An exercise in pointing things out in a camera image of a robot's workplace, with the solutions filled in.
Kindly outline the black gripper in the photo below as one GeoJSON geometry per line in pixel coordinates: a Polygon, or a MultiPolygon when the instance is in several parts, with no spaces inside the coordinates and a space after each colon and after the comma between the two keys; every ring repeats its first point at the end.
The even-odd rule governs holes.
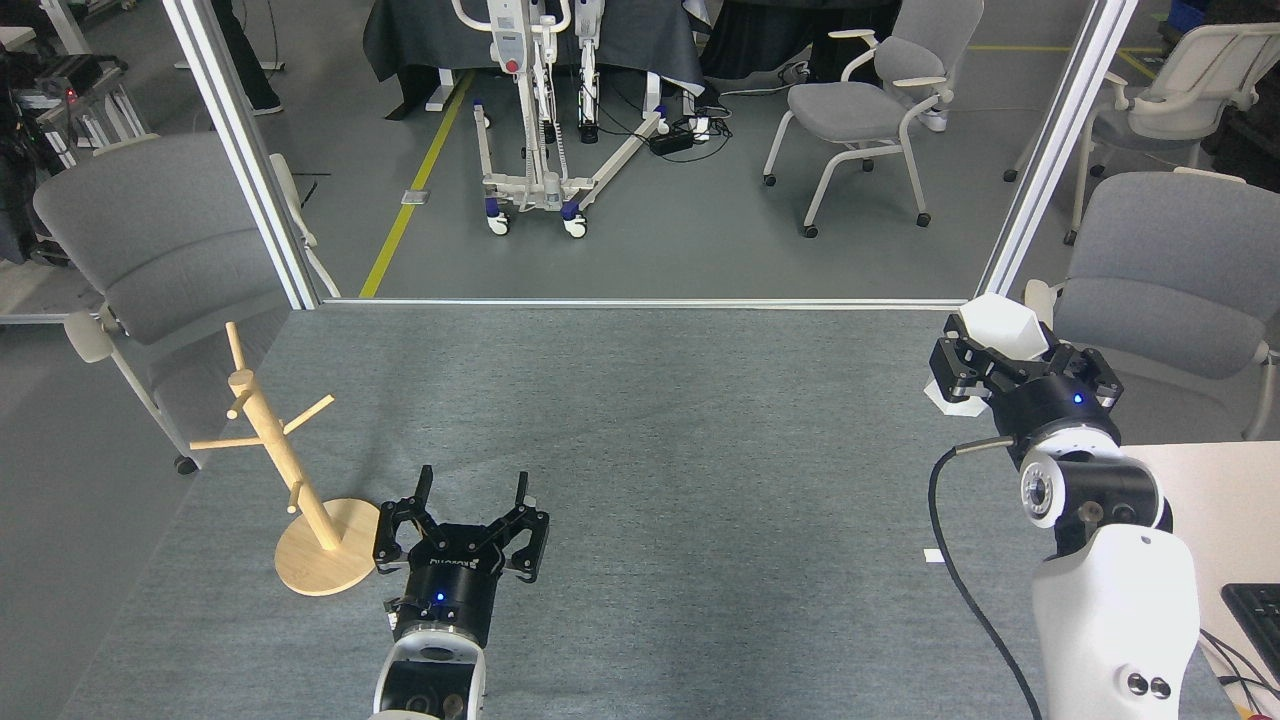
{"type": "Polygon", "coordinates": [[[996,430],[1014,438],[1007,452],[1015,466],[1057,430],[1083,427],[1117,447],[1121,436],[1110,409],[1124,384],[1102,352],[1057,342],[1039,361],[1039,375],[1021,375],[1020,361],[972,337],[960,315],[948,315],[929,368],[945,404],[988,398],[996,430]]]}
{"type": "Polygon", "coordinates": [[[515,506],[483,530],[447,530],[448,546],[436,543],[436,523],[426,502],[433,484],[433,466],[422,465],[412,495],[379,503],[372,542],[372,561],[379,573],[407,565],[410,578],[396,610],[393,637],[399,639],[416,626],[444,626],[486,643],[503,571],[515,571],[521,582],[534,583],[550,529],[549,512],[529,495],[529,473],[518,474],[515,506]],[[399,525],[410,521],[421,541],[407,555],[397,539],[399,525]],[[507,546],[527,532],[527,543],[512,555],[507,546]]]}

